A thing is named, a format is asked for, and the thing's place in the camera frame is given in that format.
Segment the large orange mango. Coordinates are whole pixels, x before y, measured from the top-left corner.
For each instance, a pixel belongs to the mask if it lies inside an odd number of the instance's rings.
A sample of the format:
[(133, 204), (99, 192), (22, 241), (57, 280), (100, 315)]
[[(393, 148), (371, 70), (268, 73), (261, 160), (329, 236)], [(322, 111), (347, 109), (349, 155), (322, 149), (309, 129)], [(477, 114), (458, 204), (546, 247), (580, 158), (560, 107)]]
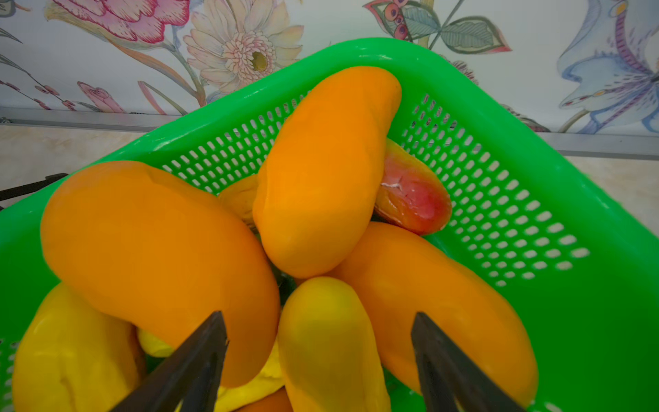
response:
[(280, 297), (261, 243), (219, 199), (138, 161), (65, 180), (41, 220), (51, 271), (92, 307), (178, 348), (212, 312), (227, 329), (221, 383), (267, 362)]

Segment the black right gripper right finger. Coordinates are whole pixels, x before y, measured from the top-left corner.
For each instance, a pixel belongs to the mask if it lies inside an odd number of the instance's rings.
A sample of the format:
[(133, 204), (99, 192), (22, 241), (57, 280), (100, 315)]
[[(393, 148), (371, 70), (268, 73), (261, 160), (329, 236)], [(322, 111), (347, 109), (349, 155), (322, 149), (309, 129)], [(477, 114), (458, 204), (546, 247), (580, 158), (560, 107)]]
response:
[(411, 340), (428, 411), (524, 411), (424, 312), (415, 314)]

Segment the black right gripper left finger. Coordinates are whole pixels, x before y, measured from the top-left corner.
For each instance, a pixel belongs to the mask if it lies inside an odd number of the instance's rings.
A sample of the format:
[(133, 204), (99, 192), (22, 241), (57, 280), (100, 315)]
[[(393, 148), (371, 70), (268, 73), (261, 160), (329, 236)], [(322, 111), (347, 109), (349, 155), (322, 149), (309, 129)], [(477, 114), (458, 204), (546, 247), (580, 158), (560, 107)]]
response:
[(113, 410), (214, 410), (227, 350), (228, 336), (222, 313), (213, 312)]

